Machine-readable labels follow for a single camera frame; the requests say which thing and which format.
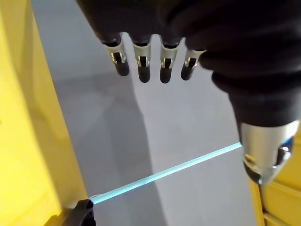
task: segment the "black robotic glove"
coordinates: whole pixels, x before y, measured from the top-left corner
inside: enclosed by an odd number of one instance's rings
[[[129,68],[120,32],[129,33],[139,77],[150,78],[150,37],[161,36],[160,79],[177,46],[188,48],[182,78],[198,63],[229,94],[249,177],[266,184],[292,153],[301,114],[300,0],[78,0],[121,75]]]

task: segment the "yellow wall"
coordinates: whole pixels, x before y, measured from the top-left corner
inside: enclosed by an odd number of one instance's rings
[[[29,0],[0,0],[0,225],[87,197]]]

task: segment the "gray floor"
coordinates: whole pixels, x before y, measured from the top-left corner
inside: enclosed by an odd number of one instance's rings
[[[104,193],[238,141],[227,96],[198,67],[159,81],[158,36],[151,79],[121,77],[73,0],[32,1],[56,93],[89,195]],[[216,157],[95,206],[102,226],[253,226],[241,150]]]

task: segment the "glowing light strip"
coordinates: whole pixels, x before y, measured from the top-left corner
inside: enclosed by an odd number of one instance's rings
[[[217,157],[221,154],[225,154],[227,152],[233,151],[233,150],[238,149],[240,147],[241,147],[240,143],[232,144],[230,146],[221,148],[221,149],[219,149],[215,152],[211,152],[209,154],[205,154],[205,155],[200,156],[198,158],[195,158],[195,159],[189,160],[187,162],[181,163],[179,165],[176,165],[174,167],[171,167],[171,168],[166,169],[164,171],[161,171],[159,173],[155,173],[151,176],[142,178],[142,179],[137,180],[137,181],[135,181],[133,183],[130,183],[128,185],[124,185],[122,187],[116,188],[116,189],[111,190],[109,192],[106,192],[106,193],[103,193],[103,194],[93,195],[90,199],[94,204],[98,204],[100,202],[103,202],[105,200],[113,198],[117,195],[120,195],[120,194],[123,194],[125,192],[131,191],[135,188],[141,187],[145,184],[148,184],[148,183],[153,182],[155,180],[161,179],[161,178],[166,177],[168,175],[171,175],[173,173],[179,172],[179,171],[181,171],[183,169],[186,169],[190,166],[194,166],[194,165],[199,164],[201,162],[207,161],[207,160],[212,159],[214,157]]]

